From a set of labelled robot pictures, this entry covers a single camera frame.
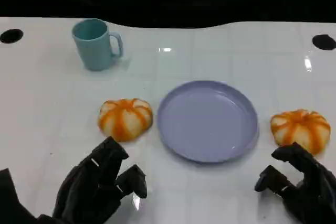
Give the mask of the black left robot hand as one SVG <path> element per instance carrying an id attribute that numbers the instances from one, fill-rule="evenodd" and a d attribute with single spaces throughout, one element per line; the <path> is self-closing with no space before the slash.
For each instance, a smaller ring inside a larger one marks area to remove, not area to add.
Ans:
<path id="1" fill-rule="evenodd" d="M 148 191 L 140 167 L 133 165 L 119 172 L 128 157 L 113 137 L 107 137 L 62 182 L 53 218 L 63 223 L 105 223 L 124 197 L 134 193 L 145 199 Z"/>

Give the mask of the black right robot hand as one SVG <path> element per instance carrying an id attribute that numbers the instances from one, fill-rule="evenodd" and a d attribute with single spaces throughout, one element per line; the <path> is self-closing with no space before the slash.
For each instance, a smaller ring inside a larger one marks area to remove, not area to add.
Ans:
<path id="1" fill-rule="evenodd" d="M 335 223 L 335 176 L 298 143 L 277 148 L 272 157 L 290 163 L 304 174 L 295 186 L 273 166 L 264 169 L 255 191 L 271 190 L 301 223 Z"/>

